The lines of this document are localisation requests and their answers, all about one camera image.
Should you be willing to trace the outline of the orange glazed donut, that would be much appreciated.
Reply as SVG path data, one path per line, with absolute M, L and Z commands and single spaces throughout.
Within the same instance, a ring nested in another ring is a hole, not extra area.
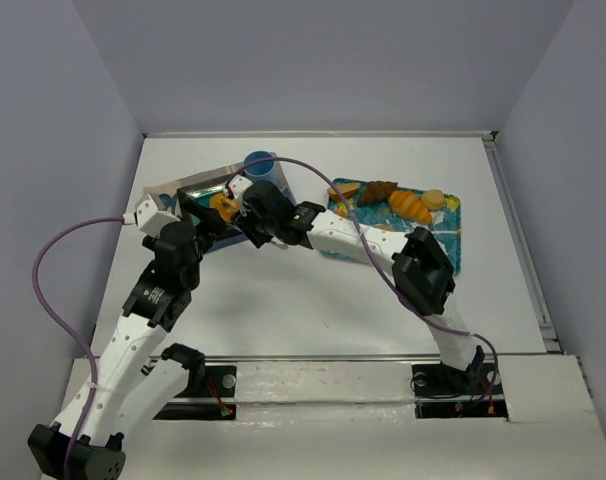
M 224 193 L 214 194 L 209 200 L 209 206 L 216 210 L 226 223 L 231 223 L 233 217 L 239 212 L 238 201 L 227 197 Z

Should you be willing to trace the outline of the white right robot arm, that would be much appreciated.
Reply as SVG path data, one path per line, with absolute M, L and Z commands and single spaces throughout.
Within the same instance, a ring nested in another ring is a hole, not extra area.
M 454 292 L 454 267 L 431 232 L 418 227 L 409 234 L 355 223 L 324 207 L 293 204 L 269 181 L 251 182 L 236 175 L 224 192 L 238 202 L 234 225 L 256 246 L 280 241 L 332 252 L 371 264 L 392 280 L 401 303 L 428 325 L 437 344 L 441 376 L 457 388 L 478 381 L 484 352 L 461 316 L 446 311 Z

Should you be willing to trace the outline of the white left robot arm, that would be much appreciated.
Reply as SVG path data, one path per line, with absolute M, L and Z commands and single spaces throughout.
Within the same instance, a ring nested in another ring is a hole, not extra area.
M 103 353 L 87 355 L 85 383 L 50 424 L 30 433 L 28 446 L 43 474 L 116 479 L 125 465 L 124 441 L 173 397 L 205 387 L 215 401 L 221 399 L 204 355 L 185 345 L 170 345 L 151 371 L 142 371 L 189 305 L 204 253 L 228 226 L 211 207 L 183 200 L 180 209 L 175 216 L 146 195 L 134 212 L 113 217 L 143 232 L 154 258 L 125 301 Z

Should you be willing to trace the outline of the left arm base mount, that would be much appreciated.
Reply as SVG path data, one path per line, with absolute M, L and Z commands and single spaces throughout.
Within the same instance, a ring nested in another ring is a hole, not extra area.
M 154 420 L 233 421 L 237 367 L 231 364 L 207 365 L 203 353 L 182 344 L 165 348 L 156 362 L 173 361 L 187 374 L 183 388 L 168 401 Z

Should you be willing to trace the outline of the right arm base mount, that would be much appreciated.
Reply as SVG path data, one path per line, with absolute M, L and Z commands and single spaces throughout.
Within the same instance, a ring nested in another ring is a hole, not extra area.
M 415 364 L 409 386 L 419 420 L 509 418 L 500 376 L 484 363 L 480 378 L 471 385 L 453 386 L 440 364 Z

